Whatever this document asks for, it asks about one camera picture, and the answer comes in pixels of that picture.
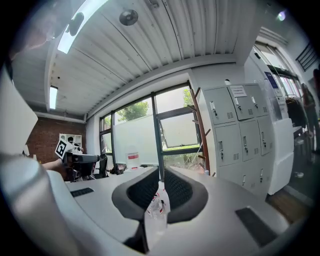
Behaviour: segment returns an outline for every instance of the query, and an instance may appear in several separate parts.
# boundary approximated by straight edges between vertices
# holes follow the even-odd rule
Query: locker door
[[[204,97],[215,125],[236,121],[236,112],[227,88],[204,91]]]
[[[256,117],[269,114],[267,102],[258,84],[248,84],[245,86],[247,95],[251,98],[253,112]]]
[[[256,120],[240,123],[242,159],[250,160],[260,155],[260,134]]]
[[[268,190],[270,187],[272,170],[273,170],[273,162],[271,159],[272,155],[267,154],[264,155],[260,160],[260,173],[259,177],[257,178],[257,190],[256,195],[262,200],[266,199],[268,194]]]
[[[243,180],[246,179],[246,174],[243,170],[242,163],[221,166],[217,170],[217,177],[244,187]]]
[[[273,127],[269,116],[258,118],[261,141],[261,155],[265,155],[273,148]]]
[[[256,195],[259,187],[259,175],[260,175],[260,159],[254,158],[245,163],[243,167],[245,169],[245,181],[243,187]]]
[[[217,159],[219,166],[242,161],[241,135],[238,124],[215,128],[217,140]]]
[[[247,96],[245,97],[234,97],[232,90],[228,87],[233,105],[236,111],[236,115],[238,117],[238,120],[244,120],[244,119],[250,119],[254,118],[254,110],[253,105],[251,103],[251,98]]]

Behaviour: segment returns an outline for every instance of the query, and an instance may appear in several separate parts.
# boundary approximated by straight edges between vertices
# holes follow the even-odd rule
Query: locker handle
[[[244,150],[246,151],[246,153],[248,154],[248,148],[247,148],[247,138],[246,136],[242,137],[243,140],[243,146],[244,146]]]
[[[243,179],[242,179],[242,186],[244,186],[246,183],[246,175],[243,175]]]
[[[254,106],[256,108],[258,108],[258,104],[256,103],[255,98],[253,96],[251,96],[251,100],[252,100],[252,103],[254,104]]]
[[[213,101],[210,101],[211,110],[214,112],[214,115],[217,116],[216,107]]]
[[[262,137],[262,143],[263,143],[264,147],[266,148],[267,147],[267,143],[265,142],[265,133],[264,133],[264,131],[261,132],[261,137]]]
[[[264,169],[261,168],[261,172],[260,172],[260,183],[262,183],[262,180],[263,180],[263,173],[264,173]]]
[[[239,105],[239,101],[236,97],[234,97],[235,105],[238,107],[239,110],[241,110],[241,106]]]
[[[223,160],[224,159],[224,148],[223,148],[223,145],[222,145],[222,140],[218,141],[218,144],[219,144],[221,160]]]

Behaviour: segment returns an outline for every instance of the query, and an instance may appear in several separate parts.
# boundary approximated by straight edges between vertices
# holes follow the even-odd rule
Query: office chair
[[[101,154],[100,155],[99,168],[96,168],[96,170],[99,170],[99,174],[95,175],[95,177],[97,179],[102,179],[102,178],[109,177],[109,175],[107,173],[107,162],[108,162],[107,155],[105,153]]]

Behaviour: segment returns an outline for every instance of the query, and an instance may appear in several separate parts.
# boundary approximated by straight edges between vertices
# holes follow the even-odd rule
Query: light fixture
[[[125,10],[120,14],[119,21],[122,25],[131,26],[138,21],[138,13],[135,10]]]
[[[278,18],[278,20],[281,21],[281,22],[284,21],[285,18],[286,18],[285,11],[284,11],[284,10],[283,10],[283,11],[280,11],[279,14],[278,14],[278,16],[277,16],[277,18]]]
[[[56,109],[56,100],[57,100],[58,88],[55,86],[50,86],[50,95],[49,95],[49,105],[50,109]]]
[[[74,36],[68,33],[69,29],[68,27],[66,28],[58,45],[59,51],[64,52],[65,54],[69,52],[80,30],[83,28],[86,22],[91,18],[91,16],[107,1],[108,0],[85,0],[84,1],[84,3],[80,6],[80,8],[76,11],[76,13],[72,17],[72,19],[75,19],[78,13],[82,13],[84,16],[82,23],[79,26],[79,29],[77,30],[77,33]]]

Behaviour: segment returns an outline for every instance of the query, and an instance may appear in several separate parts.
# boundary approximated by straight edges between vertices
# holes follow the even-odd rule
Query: tree
[[[105,118],[104,118],[104,122],[103,122],[104,124],[103,124],[103,130],[106,130],[106,129],[108,129],[108,128],[110,128],[111,127],[111,117],[110,116],[106,116]]]
[[[188,105],[192,106],[194,104],[194,102],[192,101],[191,92],[189,89],[183,90],[183,101],[184,101],[184,104],[183,104],[184,107]]]
[[[143,101],[127,106],[118,111],[118,114],[121,116],[118,121],[131,121],[137,118],[145,117],[147,115],[148,108],[148,102]]]

